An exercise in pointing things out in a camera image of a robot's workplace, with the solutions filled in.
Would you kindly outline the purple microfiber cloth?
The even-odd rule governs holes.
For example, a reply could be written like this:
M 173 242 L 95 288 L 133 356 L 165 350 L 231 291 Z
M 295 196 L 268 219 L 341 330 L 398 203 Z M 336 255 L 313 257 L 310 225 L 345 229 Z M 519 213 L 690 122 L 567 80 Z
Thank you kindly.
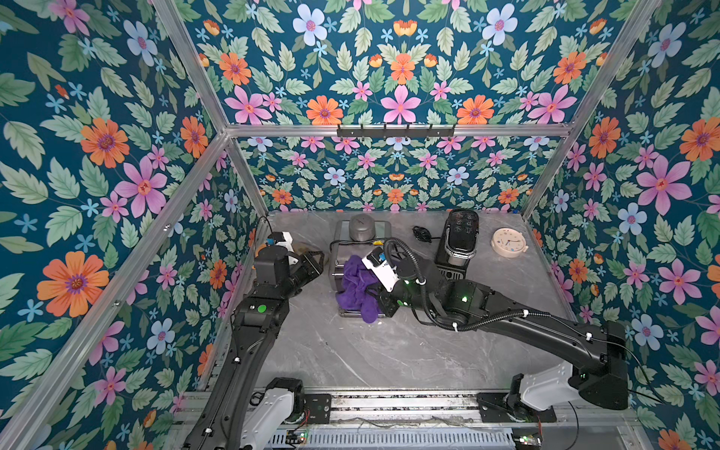
M 375 323 L 381 310 L 369 288 L 379 282 L 378 277 L 366 268 L 363 259 L 352 255 L 343 267 L 341 291 L 336 294 L 337 304 L 344 311 L 359 312 L 366 324 Z

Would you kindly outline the silver espresso coffee machine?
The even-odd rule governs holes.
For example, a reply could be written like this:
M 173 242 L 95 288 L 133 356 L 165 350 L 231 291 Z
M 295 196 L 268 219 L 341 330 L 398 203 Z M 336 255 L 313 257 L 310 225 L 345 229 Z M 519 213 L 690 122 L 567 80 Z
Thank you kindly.
M 335 230 L 335 237 L 329 245 L 331 253 L 330 282 L 336 294 L 341 291 L 343 267 L 353 255 L 362 259 L 375 246 L 383 247 L 384 241 L 392 236 L 391 224 L 385 220 L 375 220 L 367 214 L 358 214 L 350 219 L 341 220 Z M 369 288 L 369 293 L 377 298 L 380 282 Z M 359 317 L 357 311 L 346 311 L 339 307 L 340 313 L 346 317 Z

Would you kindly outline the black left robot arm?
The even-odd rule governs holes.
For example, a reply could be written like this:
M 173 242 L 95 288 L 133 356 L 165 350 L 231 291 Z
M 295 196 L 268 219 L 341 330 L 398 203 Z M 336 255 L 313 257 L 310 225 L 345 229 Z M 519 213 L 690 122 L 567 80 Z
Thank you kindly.
M 289 418 L 305 414 L 303 382 L 275 378 L 252 405 L 256 382 L 290 313 L 290 299 L 324 273 L 321 250 L 261 249 L 255 281 L 234 311 L 232 337 L 219 378 L 184 449 L 263 449 Z

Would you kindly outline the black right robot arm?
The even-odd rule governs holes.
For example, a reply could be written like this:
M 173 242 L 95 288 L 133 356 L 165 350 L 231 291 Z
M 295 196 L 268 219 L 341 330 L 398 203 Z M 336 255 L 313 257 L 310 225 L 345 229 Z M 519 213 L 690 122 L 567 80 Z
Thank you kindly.
M 496 334 L 560 359 L 551 369 L 515 375 L 498 410 L 521 420 L 578 399 L 605 410 L 627 409 L 627 350 L 620 324 L 578 324 L 482 283 L 447 279 L 434 262 L 397 238 L 375 247 L 363 264 L 379 280 L 379 302 L 392 311 L 407 307 L 424 313 L 428 326 Z

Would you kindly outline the black capsule coffee machine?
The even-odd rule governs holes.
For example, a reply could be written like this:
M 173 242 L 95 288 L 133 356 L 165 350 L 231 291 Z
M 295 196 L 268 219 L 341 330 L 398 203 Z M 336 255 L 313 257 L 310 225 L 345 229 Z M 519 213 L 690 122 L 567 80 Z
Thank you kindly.
M 435 264 L 449 281 L 465 279 L 470 261 L 476 256 L 479 232 L 478 213 L 470 209 L 453 209 L 442 229 Z

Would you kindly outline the pink round alarm clock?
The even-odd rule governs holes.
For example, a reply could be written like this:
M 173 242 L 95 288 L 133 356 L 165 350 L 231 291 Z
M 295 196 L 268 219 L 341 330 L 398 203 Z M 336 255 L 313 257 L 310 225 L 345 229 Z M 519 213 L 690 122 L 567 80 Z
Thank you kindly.
M 497 229 L 491 236 L 492 249 L 501 257 L 515 259 L 528 251 L 528 244 L 524 235 L 512 228 Z

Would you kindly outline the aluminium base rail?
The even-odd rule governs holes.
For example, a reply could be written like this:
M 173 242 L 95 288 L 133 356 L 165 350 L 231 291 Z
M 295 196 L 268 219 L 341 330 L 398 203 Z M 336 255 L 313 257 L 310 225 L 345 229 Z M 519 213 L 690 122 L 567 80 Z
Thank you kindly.
M 497 410 L 501 390 L 321 389 L 267 449 L 650 449 L 637 415 L 582 400 L 538 418 Z

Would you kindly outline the black hook rail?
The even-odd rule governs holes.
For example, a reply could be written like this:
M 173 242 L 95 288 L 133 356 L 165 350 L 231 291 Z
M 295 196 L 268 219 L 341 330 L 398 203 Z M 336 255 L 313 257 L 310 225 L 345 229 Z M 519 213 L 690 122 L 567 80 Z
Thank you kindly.
M 454 126 L 435 126 L 435 125 L 352 125 L 337 126 L 337 137 L 348 138 L 444 138 L 452 137 L 455 134 Z

